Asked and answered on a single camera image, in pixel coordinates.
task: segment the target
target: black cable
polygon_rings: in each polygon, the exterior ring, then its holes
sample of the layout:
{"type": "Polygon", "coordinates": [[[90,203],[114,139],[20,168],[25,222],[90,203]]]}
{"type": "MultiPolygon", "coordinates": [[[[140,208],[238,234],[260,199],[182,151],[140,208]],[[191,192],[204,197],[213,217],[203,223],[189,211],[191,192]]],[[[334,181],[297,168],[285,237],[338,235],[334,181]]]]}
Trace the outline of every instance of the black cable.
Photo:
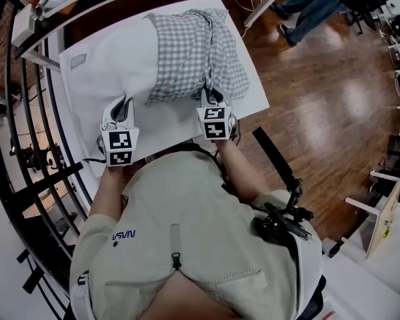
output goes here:
{"type": "Polygon", "coordinates": [[[34,100],[34,98],[36,98],[37,96],[38,96],[38,95],[36,95],[36,96],[30,98],[30,99],[28,100],[28,102],[32,102],[32,100],[34,100]]]}
{"type": "MultiPolygon", "coordinates": [[[[34,269],[33,269],[33,266],[31,265],[31,262],[30,262],[30,260],[29,260],[29,257],[27,258],[27,261],[28,261],[29,268],[31,269],[31,272],[33,273],[33,272],[34,272],[34,269]]],[[[62,318],[59,316],[59,314],[56,312],[55,308],[53,308],[51,302],[50,302],[49,299],[47,298],[47,296],[46,296],[46,294],[45,294],[45,291],[44,291],[43,288],[40,286],[40,283],[38,283],[37,286],[38,286],[38,288],[39,288],[39,290],[40,290],[40,293],[42,294],[43,298],[45,299],[47,305],[49,306],[49,308],[51,309],[52,313],[54,314],[54,316],[56,316],[56,318],[57,318],[58,320],[62,320],[62,318]]]]}
{"type": "Polygon", "coordinates": [[[105,159],[83,159],[84,162],[94,162],[94,163],[107,163],[107,160],[105,159]]]}
{"type": "MultiPolygon", "coordinates": [[[[40,133],[44,133],[46,131],[36,131],[35,134],[40,134],[40,133]]],[[[18,136],[22,136],[22,135],[29,135],[29,133],[24,133],[24,134],[17,134],[18,136]]]]}
{"type": "Polygon", "coordinates": [[[237,120],[237,128],[239,128],[239,138],[237,140],[237,143],[235,144],[236,146],[239,145],[239,142],[241,140],[240,120],[237,120]]]}

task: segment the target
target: beige shirt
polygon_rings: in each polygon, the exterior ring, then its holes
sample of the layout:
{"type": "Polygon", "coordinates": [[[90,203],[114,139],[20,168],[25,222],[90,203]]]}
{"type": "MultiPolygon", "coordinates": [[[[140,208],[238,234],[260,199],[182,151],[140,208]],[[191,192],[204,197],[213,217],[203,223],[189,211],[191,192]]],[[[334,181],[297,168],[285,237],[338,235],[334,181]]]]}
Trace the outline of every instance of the beige shirt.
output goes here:
{"type": "MultiPolygon", "coordinates": [[[[243,318],[294,318],[295,263],[285,247],[252,233],[253,210],[222,184],[206,155],[166,155],[132,178],[119,222],[104,215],[88,218],[70,286],[90,270],[97,320],[140,318],[175,272],[176,252],[184,276],[243,318]]],[[[258,203],[266,199],[260,196],[258,203]]]]}

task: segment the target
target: person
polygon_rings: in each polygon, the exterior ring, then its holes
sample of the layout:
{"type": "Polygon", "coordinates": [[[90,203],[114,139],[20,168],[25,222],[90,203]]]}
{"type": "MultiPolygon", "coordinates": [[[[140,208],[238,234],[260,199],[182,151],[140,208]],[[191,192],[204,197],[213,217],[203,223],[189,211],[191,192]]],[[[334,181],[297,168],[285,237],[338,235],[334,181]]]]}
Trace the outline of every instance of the person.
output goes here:
{"type": "Polygon", "coordinates": [[[376,5],[376,0],[287,0],[282,4],[271,4],[270,9],[283,20],[292,14],[301,12],[295,28],[280,23],[279,34],[294,47],[314,28],[337,13],[356,11],[360,14],[368,11],[368,4],[376,5]]]}
{"type": "Polygon", "coordinates": [[[234,142],[216,145],[237,196],[200,151],[167,154],[132,178],[130,167],[105,169],[71,262],[75,313],[88,277],[86,319],[294,319],[294,258],[253,234],[248,206],[285,204],[234,142]]]}

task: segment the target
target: cable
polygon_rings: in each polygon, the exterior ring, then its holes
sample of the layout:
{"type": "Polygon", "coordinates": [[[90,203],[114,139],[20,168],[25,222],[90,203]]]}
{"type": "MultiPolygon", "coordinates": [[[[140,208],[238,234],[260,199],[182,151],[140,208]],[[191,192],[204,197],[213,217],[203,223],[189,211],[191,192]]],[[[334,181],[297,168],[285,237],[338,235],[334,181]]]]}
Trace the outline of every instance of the cable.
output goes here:
{"type": "Polygon", "coordinates": [[[91,158],[89,158],[89,159],[83,159],[83,161],[84,162],[90,162],[90,161],[92,161],[92,162],[94,162],[94,163],[107,163],[107,160],[105,160],[105,159],[91,159],[91,158]]]}
{"type": "MultiPolygon", "coordinates": [[[[40,134],[40,133],[44,133],[46,131],[36,131],[36,134],[40,134]]],[[[24,133],[24,134],[18,134],[18,136],[22,136],[22,135],[30,135],[30,133],[24,133]]]]}
{"type": "Polygon", "coordinates": [[[253,12],[253,0],[251,0],[252,9],[248,9],[248,8],[246,8],[246,7],[243,7],[242,5],[239,4],[239,2],[238,2],[237,0],[234,0],[234,1],[235,1],[235,3],[238,4],[238,6],[240,6],[242,9],[245,9],[246,11],[249,11],[249,12],[253,12]]]}
{"type": "Polygon", "coordinates": [[[243,39],[244,36],[246,35],[247,30],[250,29],[250,28],[251,28],[250,26],[245,28],[245,32],[244,32],[243,35],[241,36],[242,39],[243,39]]]}
{"type": "Polygon", "coordinates": [[[28,100],[28,102],[32,102],[32,100],[34,100],[34,98],[36,98],[37,97],[37,95],[36,96],[34,96],[34,97],[32,97],[32,98],[30,98],[29,100],[28,100]]]}
{"type": "MultiPolygon", "coordinates": [[[[252,9],[248,9],[248,8],[246,8],[246,7],[242,6],[242,5],[240,5],[239,2],[238,2],[237,0],[234,0],[234,1],[236,2],[236,4],[238,4],[238,6],[240,6],[240,7],[243,8],[243,9],[245,9],[246,11],[253,12],[253,10],[255,9],[255,7],[253,6],[253,0],[251,0],[252,9]]],[[[244,38],[244,36],[246,35],[247,30],[250,29],[250,28],[251,28],[251,26],[248,26],[248,27],[245,28],[245,32],[243,33],[243,35],[241,36],[241,38],[244,38]]]]}
{"type": "Polygon", "coordinates": [[[240,142],[240,140],[241,140],[241,131],[240,131],[240,120],[237,120],[237,128],[239,128],[239,138],[238,138],[238,140],[237,140],[237,142],[236,142],[236,146],[238,146],[239,145],[239,142],[240,142]]]}

